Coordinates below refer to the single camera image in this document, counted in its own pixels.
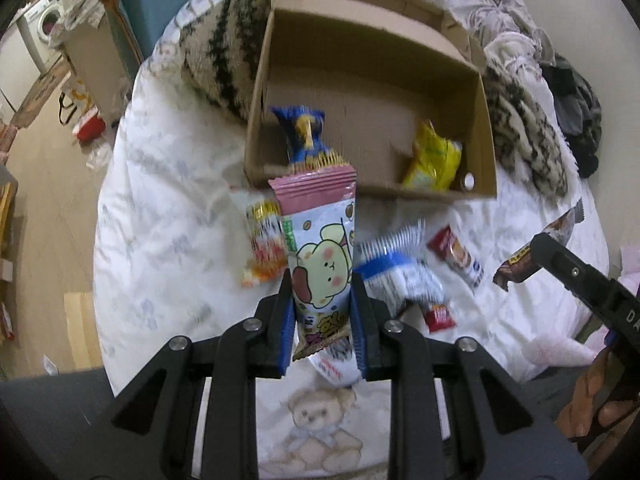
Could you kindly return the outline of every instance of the metal bolt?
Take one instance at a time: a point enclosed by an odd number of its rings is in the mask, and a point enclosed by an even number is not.
[[[385,323],[385,330],[387,332],[391,332],[392,334],[399,334],[404,330],[404,323],[402,321],[398,321],[397,319],[391,319]]]
[[[262,322],[257,317],[250,317],[249,319],[244,320],[242,328],[247,332],[257,332],[262,328]]]
[[[189,340],[183,335],[177,335],[169,341],[169,348],[174,351],[184,350],[187,348]]]
[[[461,337],[458,339],[458,348],[463,352],[475,352],[478,350],[478,341],[472,337]]]

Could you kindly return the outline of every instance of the cartoon character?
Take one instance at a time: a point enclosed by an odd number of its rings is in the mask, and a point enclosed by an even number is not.
[[[342,224],[325,225],[319,244],[305,244],[293,269],[293,291],[315,308],[326,306],[351,281],[351,255]]]
[[[342,430],[340,423],[355,400],[350,388],[295,393],[288,403],[295,427],[260,467],[277,477],[354,469],[360,463],[362,442]]]

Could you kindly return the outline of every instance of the bed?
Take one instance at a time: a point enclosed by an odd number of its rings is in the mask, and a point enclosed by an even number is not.
[[[119,393],[176,334],[200,340],[251,316],[278,284],[239,286],[250,254],[238,194],[244,124],[207,100],[181,76],[180,28],[219,0],[191,0],[178,12],[142,64],[98,200],[94,302],[104,365]],[[449,342],[476,338],[517,380],[544,368],[522,349],[540,336],[574,337],[589,317],[561,283],[544,271],[504,292],[491,281],[500,263],[582,197],[585,219],[568,248],[601,272],[609,255],[593,195],[575,179],[557,203],[544,200],[497,167],[498,199],[455,205],[398,200],[387,215],[358,197],[356,240],[425,218],[434,232],[450,223],[486,278],[472,293],[432,254],[428,265],[451,296],[457,327],[439,332]],[[428,334],[419,316],[412,323]],[[264,478],[327,476],[344,472],[373,478],[388,453],[390,389],[357,382],[332,389],[303,360],[281,381],[258,380],[257,437]],[[324,424],[304,430],[294,416],[312,406]],[[305,439],[323,443],[311,459],[296,450]],[[337,442],[348,444],[337,445]]]

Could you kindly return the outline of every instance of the black strap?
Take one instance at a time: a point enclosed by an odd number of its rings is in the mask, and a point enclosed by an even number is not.
[[[58,120],[60,121],[60,124],[62,124],[63,126],[67,126],[69,124],[71,117],[73,117],[74,114],[76,113],[76,110],[78,110],[78,107],[73,101],[71,101],[70,104],[65,105],[65,97],[66,97],[66,94],[64,92],[60,92],[60,98],[58,99],[58,103],[60,104],[60,110],[58,111]],[[69,110],[69,108],[72,108],[72,110],[69,112],[69,115],[66,117],[66,120],[63,121],[62,110]]]

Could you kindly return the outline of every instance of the rug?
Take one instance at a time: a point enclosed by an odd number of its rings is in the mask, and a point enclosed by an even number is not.
[[[47,99],[51,97],[53,91],[58,87],[65,75],[69,72],[69,64],[64,57],[55,63],[45,75],[33,84],[31,90],[24,98],[22,105],[15,113],[14,118],[11,120],[11,124],[16,128],[26,128],[33,120],[38,116],[40,110],[47,102]]]

